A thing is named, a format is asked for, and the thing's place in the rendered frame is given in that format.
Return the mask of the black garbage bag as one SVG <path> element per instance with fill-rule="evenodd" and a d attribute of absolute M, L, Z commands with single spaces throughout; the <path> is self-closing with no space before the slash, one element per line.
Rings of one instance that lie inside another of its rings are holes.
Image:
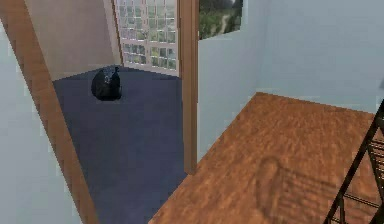
<path fill-rule="evenodd" d="M 119 68 L 114 67 L 112 70 L 99 70 L 91 84 L 92 94 L 101 101 L 115 101 L 122 96 L 121 79 L 118 74 Z"/>

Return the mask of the white grid window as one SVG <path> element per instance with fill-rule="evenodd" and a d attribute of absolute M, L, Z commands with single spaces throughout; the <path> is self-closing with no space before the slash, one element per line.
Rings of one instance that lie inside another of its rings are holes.
<path fill-rule="evenodd" d="M 178 0 L 114 0 L 125 67 L 179 76 Z"/>

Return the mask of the framed green landscape picture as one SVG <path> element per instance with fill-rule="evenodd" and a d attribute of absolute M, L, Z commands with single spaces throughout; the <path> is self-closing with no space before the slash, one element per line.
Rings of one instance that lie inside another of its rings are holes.
<path fill-rule="evenodd" d="M 243 0 L 199 0 L 199 39 L 238 31 Z"/>

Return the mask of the brown wooden door frame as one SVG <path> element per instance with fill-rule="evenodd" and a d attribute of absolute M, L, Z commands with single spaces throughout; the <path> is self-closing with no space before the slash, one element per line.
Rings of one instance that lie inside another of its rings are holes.
<path fill-rule="evenodd" d="M 0 0 L 0 20 L 84 224 L 99 224 L 78 156 L 24 0 Z M 184 171 L 197 167 L 199 0 L 177 0 Z"/>

